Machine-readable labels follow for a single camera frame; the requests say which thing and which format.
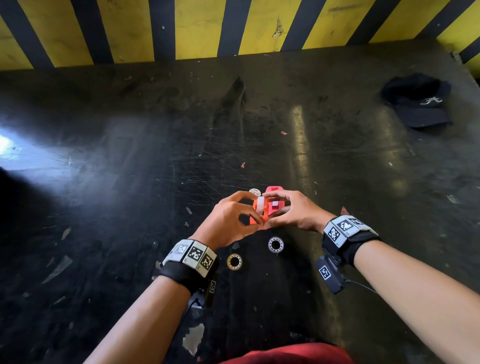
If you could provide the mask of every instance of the yellow and black striped wall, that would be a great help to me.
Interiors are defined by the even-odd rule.
[[[480,76],[480,0],[0,0],[0,70],[421,37]]]

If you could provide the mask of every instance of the cap brim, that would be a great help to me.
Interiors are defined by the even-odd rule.
[[[420,109],[395,105],[395,112],[400,120],[411,128],[423,128],[425,126],[450,122],[443,108]]]

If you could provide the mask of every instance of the pink plastic block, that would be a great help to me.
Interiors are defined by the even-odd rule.
[[[282,186],[268,186],[265,192],[283,190]],[[272,201],[268,202],[268,215],[273,214],[275,211],[278,211],[281,208],[285,207],[285,201]]]

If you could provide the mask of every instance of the red shirt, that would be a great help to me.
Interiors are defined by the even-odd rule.
[[[339,346],[306,343],[283,346],[265,352],[249,352],[222,364],[355,364]]]

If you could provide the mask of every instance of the hand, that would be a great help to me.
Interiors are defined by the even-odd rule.
[[[302,230],[323,233],[325,225],[335,217],[299,191],[275,190],[265,192],[263,196],[268,197],[270,201],[290,201],[290,206],[285,206],[269,215],[265,229],[294,225]]]
[[[250,192],[238,191],[224,198],[189,239],[198,240],[215,251],[260,230],[264,221],[252,206],[239,203],[244,198],[256,200],[258,197]],[[257,223],[245,226],[239,220],[240,215],[250,215]]]

